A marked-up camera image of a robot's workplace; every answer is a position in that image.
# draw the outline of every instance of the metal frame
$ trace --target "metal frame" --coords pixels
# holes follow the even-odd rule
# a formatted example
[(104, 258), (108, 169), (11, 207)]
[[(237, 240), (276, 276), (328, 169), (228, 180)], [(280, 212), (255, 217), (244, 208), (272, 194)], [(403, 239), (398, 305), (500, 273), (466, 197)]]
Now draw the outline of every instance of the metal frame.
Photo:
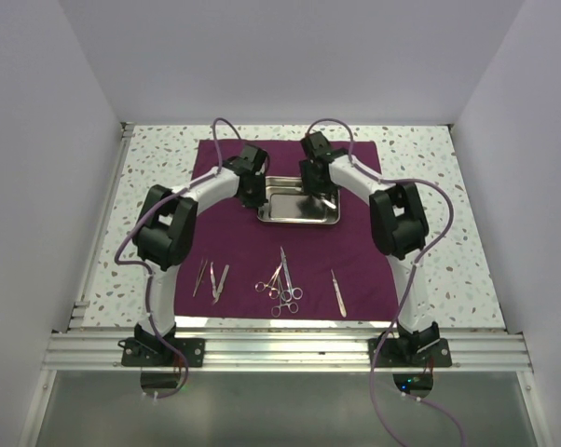
[(32, 402), (30, 403), (30, 409), (21, 431), (19, 447), (36, 445), (56, 376), (57, 372), (54, 370), (43, 370), (40, 372), (40, 377), (32, 396)]
[[(110, 187), (103, 203), (100, 224), (92, 241), (92, 251), (76, 294), (69, 332), (54, 333), (48, 343), (38, 385), (34, 392), (21, 434), (20, 447), (35, 445), (48, 407), (58, 371), (138, 371), (120, 366), (118, 340), (132, 336), (132, 328), (84, 328), (89, 306), (86, 291), (92, 281), (96, 259), (110, 216), (118, 176), (125, 162), (133, 124), (123, 124), (123, 134)], [(177, 317), (177, 337), (206, 339), (204, 365), (192, 373), (207, 372), (369, 372), (367, 340), (377, 337), (387, 322), (360, 322), (357, 329), (341, 327), (342, 321), (316, 321), (304, 328), (304, 321), (244, 320), (233, 329), (222, 327), (221, 318)], [(530, 358), (523, 335), (500, 330), (441, 330), (449, 342), (453, 367), (438, 373), (516, 372), (527, 413), (540, 447), (553, 445), (544, 412), (535, 391)], [(169, 371), (151, 368), (144, 371)], [(392, 368), (380, 373), (413, 372), (417, 369)]]
[[(378, 329), (364, 330), (208, 330), (178, 329), (176, 336), (206, 339), (202, 372), (366, 372), (370, 369), (367, 340)], [(83, 331), (54, 334), (43, 367), (54, 371), (138, 371), (122, 368), (118, 340), (132, 331)], [(522, 335), (505, 332), (443, 331), (453, 367), (445, 372), (530, 372)], [(167, 368), (144, 371), (169, 371)], [(414, 372), (414, 368), (382, 369)]]
[(516, 376), (538, 445), (540, 447), (554, 447), (554, 438), (552, 438), (552, 432), (548, 427), (545, 412), (541, 406), (533, 372), (518, 372)]
[(88, 259), (84, 265), (84, 273), (75, 293), (74, 311), (69, 322), (69, 329), (81, 328), (84, 321), (84, 313), (89, 306), (87, 301), (87, 291), (89, 284), (94, 279), (96, 271), (96, 261), (101, 254), (101, 246), (103, 245), (106, 226), (111, 216), (113, 202), (115, 202), (116, 190), (119, 187), (119, 175), (122, 171), (125, 159), (130, 148), (131, 137), (133, 136), (134, 123), (121, 123), (121, 142), (116, 154), (116, 162), (109, 175), (108, 190), (101, 206), (100, 221), (96, 226), (96, 231), (92, 237), (92, 250), (88, 255)]

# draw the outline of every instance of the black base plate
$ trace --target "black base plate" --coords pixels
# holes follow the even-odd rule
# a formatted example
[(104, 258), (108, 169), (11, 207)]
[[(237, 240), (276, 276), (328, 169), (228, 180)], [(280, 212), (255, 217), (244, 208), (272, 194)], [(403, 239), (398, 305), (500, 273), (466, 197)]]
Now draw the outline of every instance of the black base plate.
[(148, 393), (150, 390), (175, 389), (178, 385), (179, 377), (172, 372), (142, 371), (140, 374), (140, 386), (144, 393)]
[[(374, 353), (376, 352), (378, 342), (379, 338), (371, 338), (367, 341), (370, 364), (374, 360)], [(396, 342), (397, 339), (395, 338), (386, 339), (380, 354), (377, 356), (376, 368), (424, 368), (430, 359), (433, 359), (434, 368), (448, 368), (452, 366), (450, 348), (445, 338), (441, 338), (438, 343), (417, 353), (411, 359), (406, 359), (398, 351)]]
[[(201, 368), (204, 361), (204, 352), (206, 351), (205, 339), (172, 338), (169, 340), (169, 343), (183, 353), (187, 359), (188, 367)], [(165, 351), (164, 356), (159, 355), (158, 353), (143, 348), (133, 337), (121, 340), (119, 346), (123, 348), (121, 366), (141, 368), (173, 366), (173, 356), (169, 350)]]

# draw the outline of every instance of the stainless steel tray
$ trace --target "stainless steel tray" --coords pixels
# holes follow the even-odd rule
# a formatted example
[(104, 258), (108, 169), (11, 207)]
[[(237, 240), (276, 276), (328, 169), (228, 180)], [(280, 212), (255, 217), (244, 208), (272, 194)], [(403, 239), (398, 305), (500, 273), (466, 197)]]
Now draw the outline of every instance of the stainless steel tray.
[(262, 222), (332, 225), (340, 219), (340, 194), (307, 195), (299, 177), (266, 177), (266, 198), (258, 209)]

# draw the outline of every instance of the robotic arm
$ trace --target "robotic arm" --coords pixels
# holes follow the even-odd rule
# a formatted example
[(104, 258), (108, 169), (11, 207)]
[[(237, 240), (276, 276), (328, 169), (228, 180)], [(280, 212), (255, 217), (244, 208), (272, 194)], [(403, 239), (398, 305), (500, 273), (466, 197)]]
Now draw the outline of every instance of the robotic arm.
[[(153, 268), (152, 287), (148, 291), (152, 297), (150, 310), (158, 333), (170, 344), (176, 345), (173, 310), (176, 278), (181, 263), (191, 251), (196, 219), (226, 198), (236, 197), (246, 208), (264, 205), (266, 177), (262, 167), (267, 159), (266, 151), (245, 144), (239, 156), (226, 160), (221, 169), (212, 168), (193, 181), (195, 186), (191, 188), (188, 185), (166, 188), (157, 184), (148, 191), (139, 219), (161, 200), (188, 189), (182, 196), (162, 205), (132, 239), (138, 256), (159, 267)], [(148, 316), (136, 324), (133, 338), (119, 345), (125, 349), (123, 366), (158, 366), (172, 362), (170, 351), (157, 339)]]
[[(301, 145), (307, 156), (300, 163), (306, 193), (328, 194), (344, 187), (369, 205), (372, 239), (388, 258), (400, 305), (413, 262), (425, 247), (429, 233), (417, 187), (414, 183), (382, 183), (381, 174), (355, 156), (349, 159), (347, 150), (334, 149), (321, 132), (308, 135)], [(420, 265), (399, 315), (397, 330), (399, 339), (387, 344), (387, 348), (404, 363), (423, 358), (418, 354), (441, 341)]]

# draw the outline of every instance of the purple mat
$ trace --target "purple mat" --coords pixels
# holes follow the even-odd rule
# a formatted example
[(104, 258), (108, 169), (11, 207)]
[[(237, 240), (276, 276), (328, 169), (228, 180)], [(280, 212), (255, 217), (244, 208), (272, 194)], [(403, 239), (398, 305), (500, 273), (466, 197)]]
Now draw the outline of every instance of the purple mat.
[[(299, 160), (304, 158), (299, 142), (255, 142), (271, 158), (268, 175), (299, 176)], [(334, 143), (347, 147), (346, 143)], [(240, 143), (222, 141), (223, 158), (240, 152)], [(358, 142), (357, 157), (379, 169), (376, 145)], [(212, 141), (201, 141), (194, 178), (216, 164)], [(255, 210), (244, 209), (235, 198), (224, 200), (198, 217), (192, 251), (177, 277), (175, 314), (213, 318), (271, 318), (278, 300), (267, 291), (258, 293), (256, 282), (267, 282), (281, 262), (281, 246), (287, 254), (291, 280), (304, 291), (299, 311), (286, 307), (280, 318), (343, 319), (336, 302), (330, 269), (336, 279), (350, 320), (389, 320), (397, 309), (392, 273), (386, 258), (374, 246), (370, 232), (369, 209), (349, 191), (341, 190), (341, 218), (335, 225), (262, 223)], [(196, 297), (192, 297), (202, 258), (209, 265)], [(210, 261), (218, 282), (229, 264), (225, 289), (212, 305)]]

